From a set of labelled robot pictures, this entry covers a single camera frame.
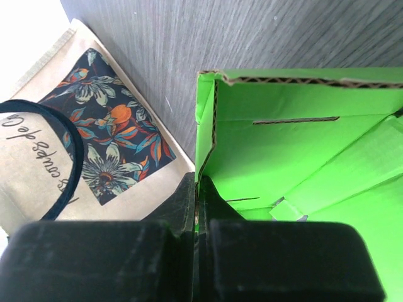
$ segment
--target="floral print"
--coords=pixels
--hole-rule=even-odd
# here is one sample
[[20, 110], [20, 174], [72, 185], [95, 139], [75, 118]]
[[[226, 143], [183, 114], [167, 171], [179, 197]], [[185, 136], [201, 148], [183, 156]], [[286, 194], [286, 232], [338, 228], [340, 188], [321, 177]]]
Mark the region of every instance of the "floral print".
[[[92, 48], [41, 103], [77, 127], [85, 147], [82, 178], [101, 205], [176, 158], [147, 110]], [[48, 122], [71, 154], [69, 135]]]

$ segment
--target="green box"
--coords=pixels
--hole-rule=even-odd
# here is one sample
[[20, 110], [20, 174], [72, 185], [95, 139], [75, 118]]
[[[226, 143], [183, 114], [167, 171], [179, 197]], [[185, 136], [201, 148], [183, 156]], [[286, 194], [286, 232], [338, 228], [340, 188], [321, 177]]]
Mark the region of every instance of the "green box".
[[248, 220], [339, 221], [403, 301], [403, 68], [200, 72], [196, 177]]

